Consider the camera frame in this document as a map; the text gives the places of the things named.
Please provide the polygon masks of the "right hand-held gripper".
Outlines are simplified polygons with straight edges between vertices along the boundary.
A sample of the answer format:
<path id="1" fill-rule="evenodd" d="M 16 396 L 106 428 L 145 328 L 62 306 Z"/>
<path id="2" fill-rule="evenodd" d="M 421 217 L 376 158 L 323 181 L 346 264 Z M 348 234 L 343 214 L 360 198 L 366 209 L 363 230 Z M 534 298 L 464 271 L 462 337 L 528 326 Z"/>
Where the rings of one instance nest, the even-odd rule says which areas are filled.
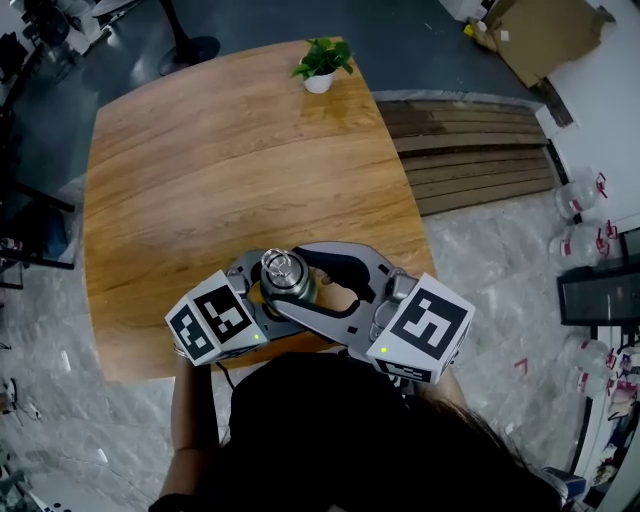
<path id="1" fill-rule="evenodd" d="M 283 317 L 316 335 L 350 348 L 376 369 L 401 378 L 436 384 L 465 340 L 475 307 L 431 275 L 415 280 L 371 246 L 353 242 L 316 242 L 292 249 L 309 267 L 357 297 L 334 311 L 296 297 L 274 298 Z M 405 282 L 413 285 L 405 297 Z M 371 339 L 374 305 L 389 300 L 396 310 Z"/>

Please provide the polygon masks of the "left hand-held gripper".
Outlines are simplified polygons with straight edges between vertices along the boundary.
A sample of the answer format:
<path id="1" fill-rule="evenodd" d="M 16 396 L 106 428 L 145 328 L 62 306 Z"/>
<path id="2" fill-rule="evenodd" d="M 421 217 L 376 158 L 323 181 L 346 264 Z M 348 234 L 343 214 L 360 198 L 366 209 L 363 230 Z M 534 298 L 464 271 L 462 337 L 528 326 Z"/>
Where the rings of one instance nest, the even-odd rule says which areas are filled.
<path id="1" fill-rule="evenodd" d="M 270 341 L 288 338 L 305 327 L 253 303 L 254 318 L 235 291 L 241 279 L 252 288 L 261 279 L 266 249 L 250 250 L 227 270 L 219 270 L 188 291 L 165 316 L 177 346 L 196 366 L 239 357 Z"/>

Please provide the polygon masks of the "silver bottle lid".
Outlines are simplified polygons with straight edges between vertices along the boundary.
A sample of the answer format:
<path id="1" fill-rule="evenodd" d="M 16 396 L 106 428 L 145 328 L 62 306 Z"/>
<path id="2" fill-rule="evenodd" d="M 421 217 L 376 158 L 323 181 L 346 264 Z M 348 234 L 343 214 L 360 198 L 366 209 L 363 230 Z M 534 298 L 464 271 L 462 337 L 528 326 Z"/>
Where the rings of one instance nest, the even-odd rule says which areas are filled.
<path id="1" fill-rule="evenodd" d="M 296 297 L 296 285 L 310 272 L 308 264 L 301 256 L 293 251 L 278 248 L 267 250 L 262 265 L 260 285 L 264 297 Z"/>

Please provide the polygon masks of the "green metal bottle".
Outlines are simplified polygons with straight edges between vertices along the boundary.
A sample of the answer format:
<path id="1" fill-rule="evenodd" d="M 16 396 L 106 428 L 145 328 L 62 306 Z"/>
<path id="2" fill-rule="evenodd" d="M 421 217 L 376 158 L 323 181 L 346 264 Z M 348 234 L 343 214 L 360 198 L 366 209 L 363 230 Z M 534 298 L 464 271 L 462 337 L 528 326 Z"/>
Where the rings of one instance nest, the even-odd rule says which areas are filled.
<path id="1" fill-rule="evenodd" d="M 300 283 L 296 285 L 295 295 L 298 299 L 315 304 L 318 295 L 317 280 L 315 274 L 310 271 Z"/>

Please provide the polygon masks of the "person's left forearm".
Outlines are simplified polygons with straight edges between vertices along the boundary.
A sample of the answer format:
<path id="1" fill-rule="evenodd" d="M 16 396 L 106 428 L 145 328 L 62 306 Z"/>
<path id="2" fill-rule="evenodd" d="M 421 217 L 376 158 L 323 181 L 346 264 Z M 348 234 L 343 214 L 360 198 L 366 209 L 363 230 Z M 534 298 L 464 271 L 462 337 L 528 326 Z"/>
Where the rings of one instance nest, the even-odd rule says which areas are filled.
<path id="1" fill-rule="evenodd" d="M 220 449 L 209 366 L 178 356 L 171 404 L 173 456 L 161 489 L 166 495 L 195 495 L 210 476 Z"/>

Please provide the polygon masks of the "person's right forearm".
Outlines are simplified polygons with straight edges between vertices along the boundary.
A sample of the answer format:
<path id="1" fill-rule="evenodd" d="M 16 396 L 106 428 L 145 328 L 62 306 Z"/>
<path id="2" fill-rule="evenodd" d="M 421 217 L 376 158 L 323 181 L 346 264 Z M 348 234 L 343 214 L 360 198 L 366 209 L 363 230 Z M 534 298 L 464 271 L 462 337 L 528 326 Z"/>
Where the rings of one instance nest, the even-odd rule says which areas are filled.
<path id="1" fill-rule="evenodd" d="M 444 400 L 447 400 L 461 408 L 467 407 L 464 393 L 451 368 L 448 368 L 444 372 L 437 383 L 437 389 Z"/>

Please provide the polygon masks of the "person's black top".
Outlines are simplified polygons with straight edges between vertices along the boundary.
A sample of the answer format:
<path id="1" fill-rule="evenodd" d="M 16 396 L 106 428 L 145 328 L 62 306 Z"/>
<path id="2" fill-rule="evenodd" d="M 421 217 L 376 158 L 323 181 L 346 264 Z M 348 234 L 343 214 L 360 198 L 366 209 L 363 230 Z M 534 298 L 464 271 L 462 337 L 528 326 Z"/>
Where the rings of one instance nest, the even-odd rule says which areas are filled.
<path id="1" fill-rule="evenodd" d="M 526 478 L 464 408 L 403 396 L 332 353 L 284 354 L 245 377 L 229 431 L 200 490 L 149 512 L 499 512 Z"/>

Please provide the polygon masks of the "dark wooden slat platform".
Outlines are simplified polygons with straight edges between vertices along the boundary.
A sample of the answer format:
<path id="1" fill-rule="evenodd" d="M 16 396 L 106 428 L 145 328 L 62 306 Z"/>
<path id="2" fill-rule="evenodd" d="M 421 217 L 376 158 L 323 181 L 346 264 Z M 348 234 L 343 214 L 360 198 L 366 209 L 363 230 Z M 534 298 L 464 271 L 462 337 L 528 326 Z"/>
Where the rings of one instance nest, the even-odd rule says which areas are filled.
<path id="1" fill-rule="evenodd" d="M 531 107 L 379 100 L 423 217 L 549 191 L 562 183 Z"/>

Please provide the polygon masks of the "green plant in white pot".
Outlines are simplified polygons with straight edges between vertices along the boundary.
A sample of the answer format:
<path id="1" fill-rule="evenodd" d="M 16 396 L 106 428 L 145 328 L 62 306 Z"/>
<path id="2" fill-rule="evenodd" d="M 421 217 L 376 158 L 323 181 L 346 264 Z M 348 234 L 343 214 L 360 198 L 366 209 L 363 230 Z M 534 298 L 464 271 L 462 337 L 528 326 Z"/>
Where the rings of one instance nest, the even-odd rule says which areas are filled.
<path id="1" fill-rule="evenodd" d="M 321 37 L 307 39 L 306 42 L 309 45 L 308 51 L 291 71 L 291 77 L 300 77 L 307 92 L 328 92 L 339 69 L 349 75 L 353 74 L 352 52 L 346 41 Z"/>

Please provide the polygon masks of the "clear plastic water jug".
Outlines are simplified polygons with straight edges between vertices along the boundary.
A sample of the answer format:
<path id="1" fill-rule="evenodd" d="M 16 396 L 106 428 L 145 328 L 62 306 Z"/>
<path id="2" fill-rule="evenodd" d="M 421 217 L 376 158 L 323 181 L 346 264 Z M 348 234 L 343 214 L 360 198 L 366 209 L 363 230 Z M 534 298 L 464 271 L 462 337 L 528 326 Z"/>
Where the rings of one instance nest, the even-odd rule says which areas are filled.
<path id="1" fill-rule="evenodd" d="M 550 241 L 549 261 L 561 271 L 594 267 L 609 257 L 617 239 L 618 228 L 610 221 L 568 226 Z"/>
<path id="2" fill-rule="evenodd" d="M 568 363 L 585 372 L 613 370 L 617 360 L 604 342 L 579 334 L 566 338 L 563 354 Z"/>
<path id="3" fill-rule="evenodd" d="M 606 177 L 591 171 L 582 173 L 554 192 L 556 208 L 565 219 L 573 219 L 594 208 L 600 198 L 607 198 Z"/>
<path id="4" fill-rule="evenodd" d="M 564 379 L 564 389 L 572 394 L 596 398 L 607 393 L 615 378 L 616 374 L 608 369 L 585 371 L 571 367 Z"/>

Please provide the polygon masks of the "black metal rack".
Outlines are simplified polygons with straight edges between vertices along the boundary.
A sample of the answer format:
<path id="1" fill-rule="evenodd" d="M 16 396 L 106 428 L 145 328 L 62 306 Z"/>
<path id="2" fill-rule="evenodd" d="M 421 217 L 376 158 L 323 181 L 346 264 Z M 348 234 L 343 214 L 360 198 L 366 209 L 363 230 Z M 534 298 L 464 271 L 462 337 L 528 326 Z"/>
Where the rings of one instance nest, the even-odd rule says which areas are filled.
<path id="1" fill-rule="evenodd" d="M 75 206 L 15 179 L 0 181 L 0 290 L 23 290 L 32 267 L 73 270 L 65 214 Z"/>

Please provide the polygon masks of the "black monitor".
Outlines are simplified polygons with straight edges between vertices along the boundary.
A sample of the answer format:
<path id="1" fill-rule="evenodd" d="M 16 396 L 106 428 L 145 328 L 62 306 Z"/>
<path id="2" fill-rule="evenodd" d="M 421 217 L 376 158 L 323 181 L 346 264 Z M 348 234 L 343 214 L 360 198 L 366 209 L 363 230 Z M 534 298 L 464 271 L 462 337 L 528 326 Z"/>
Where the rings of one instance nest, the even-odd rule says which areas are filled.
<path id="1" fill-rule="evenodd" d="M 622 257 L 629 264 L 640 264 L 640 227 L 620 235 Z"/>

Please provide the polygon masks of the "flattened brown cardboard box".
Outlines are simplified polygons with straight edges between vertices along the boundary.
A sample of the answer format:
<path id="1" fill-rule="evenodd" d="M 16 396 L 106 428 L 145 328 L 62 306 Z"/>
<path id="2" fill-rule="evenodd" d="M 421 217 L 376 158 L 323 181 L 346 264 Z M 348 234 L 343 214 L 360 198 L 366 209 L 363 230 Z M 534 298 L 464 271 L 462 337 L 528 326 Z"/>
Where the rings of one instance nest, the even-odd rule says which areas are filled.
<path id="1" fill-rule="evenodd" d="M 484 19 L 469 19 L 465 33 L 532 88 L 594 50 L 604 27 L 615 22 L 605 7 L 586 0 L 499 0 Z"/>

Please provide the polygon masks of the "black office chair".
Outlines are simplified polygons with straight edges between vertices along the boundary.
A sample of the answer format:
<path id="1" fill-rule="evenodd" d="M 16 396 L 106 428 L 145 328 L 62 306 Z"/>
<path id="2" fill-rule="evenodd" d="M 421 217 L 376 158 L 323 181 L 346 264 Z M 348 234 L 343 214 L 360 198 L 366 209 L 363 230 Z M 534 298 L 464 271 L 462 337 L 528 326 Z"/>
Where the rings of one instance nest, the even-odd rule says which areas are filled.
<path id="1" fill-rule="evenodd" d="M 91 46 L 82 22 L 86 9 L 82 0 L 24 0 L 22 18 L 34 26 L 38 37 L 49 46 L 67 46 L 85 55 Z"/>

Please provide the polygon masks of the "black pedestal side table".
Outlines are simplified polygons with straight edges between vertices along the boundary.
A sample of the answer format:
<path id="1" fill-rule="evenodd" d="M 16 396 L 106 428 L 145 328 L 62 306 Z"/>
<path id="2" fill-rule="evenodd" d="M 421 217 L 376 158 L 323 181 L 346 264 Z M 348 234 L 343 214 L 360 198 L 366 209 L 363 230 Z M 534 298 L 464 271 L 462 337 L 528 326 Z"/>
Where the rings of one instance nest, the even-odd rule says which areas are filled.
<path id="1" fill-rule="evenodd" d="M 93 7 L 93 18 L 112 16 L 143 0 L 98 0 Z M 188 67 L 214 59 L 220 51 L 220 42 L 211 36 L 189 38 L 176 14 L 172 0 L 158 0 L 169 22 L 174 46 L 158 63 L 158 73 L 167 76 Z"/>

